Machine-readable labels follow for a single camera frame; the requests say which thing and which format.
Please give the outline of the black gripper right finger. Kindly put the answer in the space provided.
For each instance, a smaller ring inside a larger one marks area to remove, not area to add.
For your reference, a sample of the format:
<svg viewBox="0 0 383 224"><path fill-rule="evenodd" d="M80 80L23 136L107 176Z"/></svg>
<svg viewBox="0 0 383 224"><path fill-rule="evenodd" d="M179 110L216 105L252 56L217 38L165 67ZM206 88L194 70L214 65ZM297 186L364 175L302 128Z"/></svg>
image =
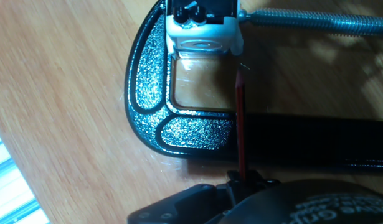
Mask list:
<svg viewBox="0 0 383 224"><path fill-rule="evenodd" d="M258 191L280 184L277 179L265 179L256 170L240 173L236 170L228 171L228 188L233 194L254 194Z"/></svg>

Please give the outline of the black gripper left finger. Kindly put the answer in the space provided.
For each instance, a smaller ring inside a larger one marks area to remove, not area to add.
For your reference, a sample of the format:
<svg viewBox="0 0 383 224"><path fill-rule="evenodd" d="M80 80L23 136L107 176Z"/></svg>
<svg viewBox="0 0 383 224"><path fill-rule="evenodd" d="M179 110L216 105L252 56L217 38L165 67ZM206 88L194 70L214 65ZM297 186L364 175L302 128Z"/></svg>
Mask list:
<svg viewBox="0 0 383 224"><path fill-rule="evenodd" d="M198 184L131 213L127 223L217 223L231 208L224 184Z"/></svg>

